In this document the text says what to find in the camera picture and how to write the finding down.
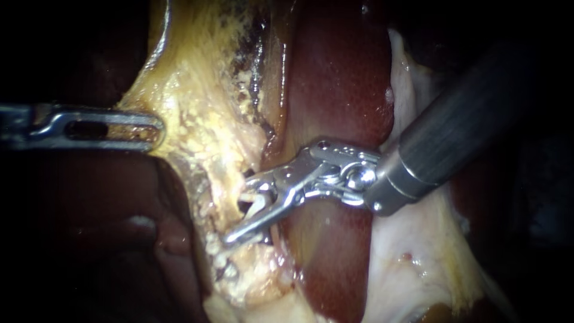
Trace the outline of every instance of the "dark background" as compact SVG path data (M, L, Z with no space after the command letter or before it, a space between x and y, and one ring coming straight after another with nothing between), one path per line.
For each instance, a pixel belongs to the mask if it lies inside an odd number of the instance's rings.
M0 22L0 102L58 101L109 107L129 88L145 60L145 1L10 6L18 8L6 8ZM505 216L500 218L494 243L471 241L471 245L522 320L566 320L573 287L574 136L566 111L571 103L563 102L566 49L556 37L559 29L546 16L546 9L553 6L493 1L456 5L402 1L386 6L414 58L441 72L464 70L496 38L522 38L538 45L544 82L539 93L525 95L540 100L540 113L524 120L492 148L504 160L506 191L500 199L500 213ZM58 153L0 154L3 263L8 269L5 298L13 305L5 314L84 321L74 305L76 297L92 301L89 310L80 306L84 313L103 311L101 304L107 303L100 298L105 297L101 294L105 289L94 289L100 282L90 281L95 269L71 266L43 248L45 235L42 228L34 227L42 217L42 210L34 207L35 194L41 194L40 188L49 190L50 183L38 183L30 170L42 169L43 160L58 158ZM137 257L148 261L149 255ZM125 288L130 288L127 282L131 279L137 284L133 275L123 278ZM165 293L159 285L153 285L158 299ZM90 288L83 294L72 292L78 286ZM158 307L154 319L182 319L172 305Z

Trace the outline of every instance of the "gray metal shaft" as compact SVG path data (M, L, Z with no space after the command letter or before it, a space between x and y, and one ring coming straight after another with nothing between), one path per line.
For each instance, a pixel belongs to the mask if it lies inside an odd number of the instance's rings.
M367 206L392 215L448 181L532 109L535 82L532 47L494 45L383 152L378 180L365 194Z

